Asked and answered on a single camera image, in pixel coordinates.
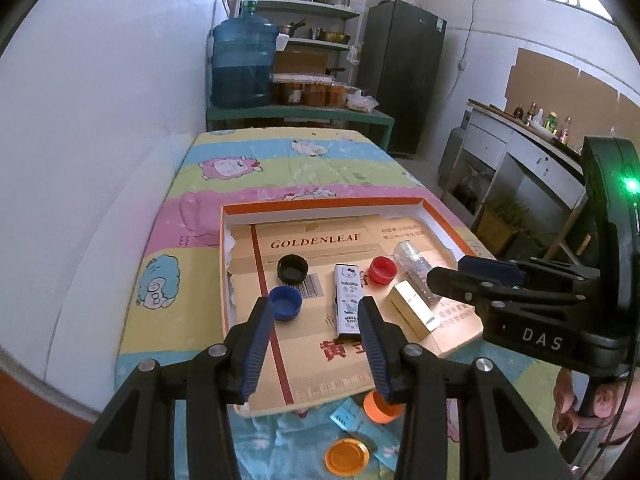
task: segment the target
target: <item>orange bottle cap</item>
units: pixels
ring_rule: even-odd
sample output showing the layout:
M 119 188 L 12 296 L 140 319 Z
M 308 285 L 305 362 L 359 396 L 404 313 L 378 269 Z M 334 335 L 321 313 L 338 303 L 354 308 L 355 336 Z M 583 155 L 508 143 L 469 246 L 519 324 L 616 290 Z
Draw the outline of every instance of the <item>orange bottle cap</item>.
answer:
M 382 395 L 371 390 L 364 398 L 363 406 L 367 416 L 378 424 L 388 424 L 402 415 L 403 404 L 387 404 Z
M 355 438 L 344 438 L 326 450 L 324 463 L 334 475 L 355 476 L 369 463 L 369 449 Z

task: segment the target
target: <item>green plant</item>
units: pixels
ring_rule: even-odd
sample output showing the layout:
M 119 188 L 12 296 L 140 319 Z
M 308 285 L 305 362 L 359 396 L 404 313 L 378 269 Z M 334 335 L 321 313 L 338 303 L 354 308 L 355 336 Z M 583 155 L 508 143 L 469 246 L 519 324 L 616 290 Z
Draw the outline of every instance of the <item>green plant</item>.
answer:
M 487 207 L 509 227 L 515 230 L 524 229 L 529 208 L 517 200 L 491 200 Z

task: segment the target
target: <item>blue cartoon sheep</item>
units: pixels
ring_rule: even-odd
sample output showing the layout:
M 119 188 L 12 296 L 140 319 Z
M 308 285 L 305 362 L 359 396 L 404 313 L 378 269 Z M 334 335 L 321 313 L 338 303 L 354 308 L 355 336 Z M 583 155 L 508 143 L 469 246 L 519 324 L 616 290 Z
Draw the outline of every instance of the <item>blue cartoon sheep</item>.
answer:
M 168 254 L 160 254 L 146 264 L 140 277 L 136 304 L 155 310 L 167 308 L 178 295 L 180 286 L 180 268 L 178 259 Z

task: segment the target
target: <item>metal bolt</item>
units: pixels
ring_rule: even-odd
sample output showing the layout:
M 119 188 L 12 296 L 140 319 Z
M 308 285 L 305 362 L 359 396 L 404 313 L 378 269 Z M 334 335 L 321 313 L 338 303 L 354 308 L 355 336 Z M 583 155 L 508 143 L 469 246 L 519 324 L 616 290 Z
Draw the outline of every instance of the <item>metal bolt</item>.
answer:
M 209 347 L 209 355 L 211 357 L 222 357 L 226 354 L 226 346 L 217 344 Z
M 150 372 L 156 367 L 156 362 L 153 359 L 144 359 L 138 363 L 138 369 L 141 372 Z
M 481 357 L 476 361 L 476 368 L 481 372 L 490 372 L 494 369 L 494 364 L 486 357 Z
M 422 347 L 416 343 L 409 343 L 404 345 L 404 353 L 409 357 L 418 357 L 418 355 L 422 354 Z

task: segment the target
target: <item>bed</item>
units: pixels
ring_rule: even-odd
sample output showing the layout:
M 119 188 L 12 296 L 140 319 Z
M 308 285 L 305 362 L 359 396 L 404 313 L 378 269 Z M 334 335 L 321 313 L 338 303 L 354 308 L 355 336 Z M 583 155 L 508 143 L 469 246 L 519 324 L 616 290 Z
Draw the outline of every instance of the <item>bed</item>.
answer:
M 464 228 L 418 180 L 357 132 L 285 127 L 198 136 L 146 245 L 116 361 L 116 388 L 142 359 L 180 362 L 223 340 L 218 248 L 223 204 L 350 196 L 420 196 L 450 224 Z M 532 400 L 545 390 L 549 401 L 539 400 L 533 408 L 550 420 L 552 367 L 482 342 L 465 347 L 457 359 L 470 362 L 480 353 L 493 358 L 516 385 L 524 381 Z M 345 436 L 328 417 L 336 405 L 257 418 L 230 410 L 242 477 L 334 478 L 323 457 Z M 187 478 L 184 405 L 176 412 L 176 478 Z M 399 435 L 401 422 L 391 430 Z M 457 478 L 457 467 L 450 470 L 450 478 Z M 392 476 L 372 457 L 358 478 Z

